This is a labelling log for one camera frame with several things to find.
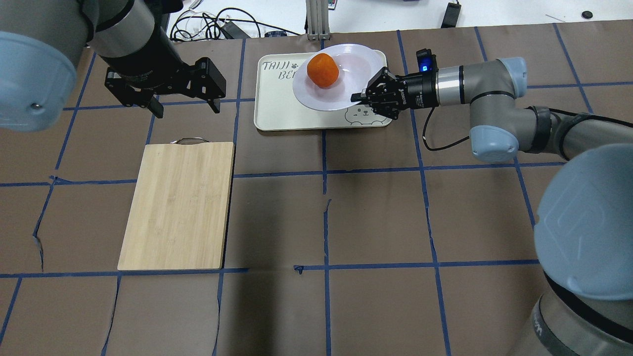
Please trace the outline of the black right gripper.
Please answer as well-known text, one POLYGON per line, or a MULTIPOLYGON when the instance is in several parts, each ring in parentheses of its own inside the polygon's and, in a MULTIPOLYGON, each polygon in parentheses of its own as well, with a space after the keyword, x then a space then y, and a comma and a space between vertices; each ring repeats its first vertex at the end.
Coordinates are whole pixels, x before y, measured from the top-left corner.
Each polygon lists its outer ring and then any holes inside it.
POLYGON ((350 101, 366 104, 373 112, 392 120, 403 110, 438 107, 437 72, 429 70, 408 75, 394 75, 387 67, 381 68, 368 82, 365 94, 352 94, 350 101))

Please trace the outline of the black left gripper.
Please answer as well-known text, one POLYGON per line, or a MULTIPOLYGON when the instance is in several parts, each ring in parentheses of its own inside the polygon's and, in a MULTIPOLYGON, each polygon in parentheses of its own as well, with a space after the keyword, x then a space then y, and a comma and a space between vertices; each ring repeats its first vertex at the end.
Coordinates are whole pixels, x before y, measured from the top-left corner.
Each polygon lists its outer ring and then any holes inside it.
POLYGON ((170 55, 104 61, 108 64, 104 85, 124 106, 147 107, 156 119, 162 119, 164 108, 155 96, 181 94, 207 101, 213 113, 220 113, 226 79, 210 58, 199 58, 192 65, 170 55))

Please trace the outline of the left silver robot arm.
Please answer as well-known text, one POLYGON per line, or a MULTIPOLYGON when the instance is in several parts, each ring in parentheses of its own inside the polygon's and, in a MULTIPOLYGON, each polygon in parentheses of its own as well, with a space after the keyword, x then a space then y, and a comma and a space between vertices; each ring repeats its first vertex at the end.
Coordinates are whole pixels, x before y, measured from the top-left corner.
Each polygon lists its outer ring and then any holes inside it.
POLYGON ((181 0, 3 0, 0 121, 3 129, 54 125, 88 46, 108 64, 105 87, 124 106, 163 117, 159 95, 199 98, 220 111, 226 79, 209 58, 185 63, 163 29, 181 0))

